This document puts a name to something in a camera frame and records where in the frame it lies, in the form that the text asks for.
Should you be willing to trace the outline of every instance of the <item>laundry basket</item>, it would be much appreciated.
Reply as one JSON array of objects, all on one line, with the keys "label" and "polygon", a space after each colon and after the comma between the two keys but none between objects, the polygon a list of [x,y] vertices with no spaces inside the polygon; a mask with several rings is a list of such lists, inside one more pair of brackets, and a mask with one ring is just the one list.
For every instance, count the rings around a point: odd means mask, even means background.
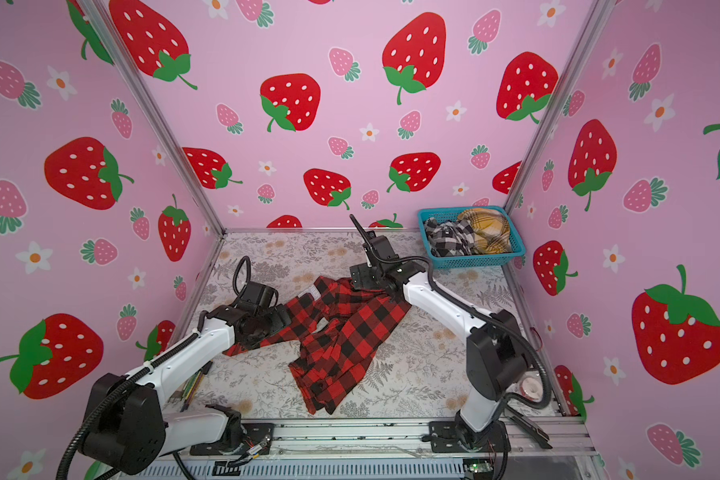
[{"label": "laundry basket", "polygon": [[[507,217],[509,222],[509,243],[512,246],[511,254],[495,254],[495,255],[464,255],[464,256],[434,256],[432,255],[432,247],[424,232],[424,222],[430,218],[435,218],[439,224],[447,221],[458,221],[458,215],[472,208],[487,208],[490,210],[498,210],[503,216]],[[500,206],[453,206],[451,208],[426,208],[418,212],[418,227],[422,230],[422,241],[427,255],[432,259],[435,268],[465,268],[468,266],[501,266],[508,264],[513,258],[525,255],[525,245],[520,238],[518,229],[514,227],[512,219],[509,218],[507,212]]]}]

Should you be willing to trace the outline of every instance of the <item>strawberry wallpaper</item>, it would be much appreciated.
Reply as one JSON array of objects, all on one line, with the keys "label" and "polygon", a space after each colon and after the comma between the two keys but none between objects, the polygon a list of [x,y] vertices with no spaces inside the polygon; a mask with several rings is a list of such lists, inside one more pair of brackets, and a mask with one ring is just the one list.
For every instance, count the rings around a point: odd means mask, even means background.
[{"label": "strawberry wallpaper", "polygon": [[590,0],[110,0],[225,226],[502,205]]},{"label": "strawberry wallpaper", "polygon": [[618,2],[533,168],[511,268],[610,478],[720,478],[720,1]]},{"label": "strawberry wallpaper", "polygon": [[94,381],[165,348],[205,223],[77,3],[0,0],[0,478],[53,478]]}]

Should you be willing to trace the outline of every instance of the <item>blue plastic basket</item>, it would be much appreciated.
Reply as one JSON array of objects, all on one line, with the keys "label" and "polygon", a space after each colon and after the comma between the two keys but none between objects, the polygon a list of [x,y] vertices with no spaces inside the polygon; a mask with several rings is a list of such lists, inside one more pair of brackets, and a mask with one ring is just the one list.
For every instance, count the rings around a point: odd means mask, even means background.
[{"label": "blue plastic basket", "polygon": [[434,256],[432,255],[432,246],[429,243],[427,234],[424,232],[424,222],[430,218],[435,218],[438,223],[447,221],[458,221],[458,215],[466,210],[476,208],[475,206],[453,206],[451,208],[427,208],[418,212],[418,226],[422,230],[422,241],[427,255],[432,259],[435,268],[465,268],[468,266],[501,266],[508,264],[513,258],[525,255],[525,245],[520,238],[518,229],[514,227],[512,219],[509,218],[507,212],[500,206],[481,206],[479,208],[489,208],[498,210],[509,221],[509,243],[512,246],[511,254],[495,254],[495,255],[464,255],[464,256]]}]

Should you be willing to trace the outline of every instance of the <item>red and black plaid shirt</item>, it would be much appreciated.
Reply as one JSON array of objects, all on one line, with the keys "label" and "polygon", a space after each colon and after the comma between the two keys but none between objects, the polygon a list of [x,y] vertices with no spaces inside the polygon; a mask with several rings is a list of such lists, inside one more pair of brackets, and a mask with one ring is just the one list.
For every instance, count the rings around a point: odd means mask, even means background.
[{"label": "red and black plaid shirt", "polygon": [[[315,280],[320,293],[298,296],[286,304],[291,324],[261,341],[260,346],[300,340],[298,359],[288,366],[310,413],[325,408],[333,414],[339,403],[365,376],[381,345],[411,305],[395,302],[383,290],[354,290],[349,278]],[[328,325],[315,332],[320,319]],[[224,352],[244,352],[235,345]]]}]

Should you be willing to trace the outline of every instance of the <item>pink wall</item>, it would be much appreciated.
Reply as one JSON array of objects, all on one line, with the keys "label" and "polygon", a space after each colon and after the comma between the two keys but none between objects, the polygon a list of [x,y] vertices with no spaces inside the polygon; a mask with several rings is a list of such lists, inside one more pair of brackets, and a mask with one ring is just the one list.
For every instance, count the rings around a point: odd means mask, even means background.
[{"label": "pink wall", "polygon": [[[511,167],[522,159],[536,125],[530,117],[504,120],[497,111],[497,102],[502,115],[507,116],[521,102],[515,92],[523,98],[534,93],[539,99],[545,84],[547,91],[554,87],[551,79],[556,75],[552,70],[562,70],[590,0],[565,0],[563,5],[557,0],[543,5],[501,1],[486,4],[478,0],[460,0],[458,5],[426,0],[321,3],[324,5],[308,0],[272,0],[264,4],[221,0],[221,9],[216,9],[210,0],[146,2],[163,17],[158,18],[134,0],[110,2],[115,23],[179,142],[184,147],[215,152],[196,151],[193,158],[200,158],[201,153],[217,160],[221,157],[231,167],[232,180],[242,181],[206,190],[224,224],[232,228],[264,227],[282,215],[292,215],[303,226],[350,226],[348,213],[354,213],[364,225],[394,220],[396,215],[403,226],[416,226],[415,212],[421,208],[469,205],[485,197],[492,204],[503,204],[506,194],[494,188],[494,178],[504,178],[505,169],[515,172]],[[261,10],[241,10],[239,4],[256,5]],[[145,16],[139,16],[136,10]],[[476,25],[493,10],[500,14],[495,12]],[[411,27],[415,37],[412,34],[408,41],[404,34],[395,40],[398,43],[385,47],[406,24],[426,12],[431,13]],[[498,34],[493,35],[497,20]],[[424,34],[427,27],[431,30]],[[487,50],[475,45],[475,54],[470,50],[473,27],[479,38],[490,42]],[[171,59],[155,73],[156,62],[161,62],[155,53],[163,48]],[[331,59],[329,53],[334,48],[341,52],[334,52]],[[409,54],[406,48],[412,54],[409,62],[404,61]],[[395,52],[397,57],[392,56],[392,50],[400,51]],[[175,62],[187,52],[191,62],[188,57]],[[513,64],[510,79],[516,84],[510,94],[504,90],[502,76],[509,63],[524,52],[538,54],[541,59],[523,56],[522,62]],[[413,77],[416,82],[403,85],[406,89],[402,91],[401,105],[396,102],[400,87],[388,80],[382,54],[392,66],[393,81],[400,85],[404,82],[394,78],[397,66],[412,64],[417,69]],[[547,70],[542,60],[553,67],[546,78],[541,76]],[[358,78],[342,67],[344,62],[348,67],[358,63]],[[526,66],[533,62],[537,69],[528,72]],[[521,76],[514,72],[517,66],[524,69]],[[309,78],[268,80],[287,74],[306,74]],[[303,98],[300,93],[270,95],[272,87],[275,92],[289,91],[288,83],[298,83],[293,88],[307,85]],[[408,92],[420,87],[426,90]],[[262,89],[271,96],[268,101],[273,112],[286,98],[283,115],[289,108],[292,113],[282,123],[286,127],[292,124],[295,131],[284,130],[278,123],[272,123],[272,131],[267,131],[272,117],[262,108]],[[316,109],[304,108],[318,101]],[[217,116],[218,104],[226,106],[222,108],[223,123]],[[453,118],[449,112],[454,110],[460,110],[461,115]],[[403,140],[398,129],[402,128],[403,117],[411,112],[418,114],[413,113],[403,123],[420,125],[418,129],[409,126],[414,136]],[[242,132],[234,127],[238,122]],[[366,135],[369,124],[374,140]],[[330,138],[346,141],[334,141],[336,154],[329,146]],[[472,159],[480,154],[481,150],[472,153],[479,145],[489,149],[487,163],[487,155]],[[342,158],[347,146],[352,148],[353,156]],[[437,158],[415,155],[426,152]],[[425,175],[426,169],[407,183],[398,181],[412,192],[399,190],[389,177],[393,159],[407,154],[412,155],[404,158],[406,168],[400,169],[405,170],[404,174],[408,168],[412,168],[409,173],[420,170],[415,167],[415,158],[430,160],[429,165],[441,164],[435,176]],[[215,187],[216,179],[206,173],[207,167],[199,168],[199,176]],[[335,187],[334,191],[342,190],[341,200],[346,197],[342,184],[332,183],[325,173],[317,173],[320,178],[316,188],[307,189],[303,177],[314,168],[334,173],[333,180],[351,185],[346,204],[337,200],[338,206],[324,206],[332,198],[323,192],[323,182],[328,193],[330,187]],[[378,192],[378,200],[374,194],[366,196],[372,190]],[[363,208],[364,201],[375,207]]]},{"label": "pink wall", "polygon": [[576,90],[512,215],[528,304],[611,478],[720,478],[720,2],[615,6]]},{"label": "pink wall", "polygon": [[[0,1],[0,179],[9,181],[0,183],[0,225],[14,228],[0,234],[0,357],[21,353],[0,362],[0,478],[25,478],[18,476],[22,468],[33,480],[54,477],[90,386],[106,372],[138,365],[145,352],[136,341],[148,346],[158,322],[179,320],[186,301],[177,297],[173,279],[182,276],[191,294],[213,240],[203,235],[205,221],[170,161],[156,163],[158,141],[120,74],[97,57],[108,58],[98,44],[86,45],[83,59],[83,43],[66,2]],[[36,98],[34,91],[39,107],[22,108],[16,98]],[[114,99],[127,107],[127,118],[116,120],[128,138],[114,124]],[[58,151],[78,138],[92,140]],[[120,173],[134,179],[123,179],[117,202],[113,183],[99,181],[102,145]],[[173,205],[172,194],[191,225],[179,261],[169,259],[159,239],[159,217]],[[148,227],[139,220],[134,229],[135,207],[145,212]],[[186,222],[182,229],[186,235]],[[80,251],[98,239],[114,245],[116,258],[99,248],[89,264]],[[146,275],[134,286],[136,268]],[[128,305],[135,314],[121,315]],[[78,457],[70,478],[82,478],[90,464]]]}]

